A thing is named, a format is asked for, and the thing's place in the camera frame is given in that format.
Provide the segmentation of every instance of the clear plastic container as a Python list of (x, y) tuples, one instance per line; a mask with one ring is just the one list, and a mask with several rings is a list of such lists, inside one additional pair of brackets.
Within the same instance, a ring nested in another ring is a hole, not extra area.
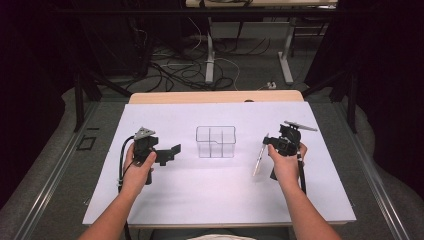
[(233, 126), (199, 126), (196, 142), (200, 158), (232, 158), (236, 145)]

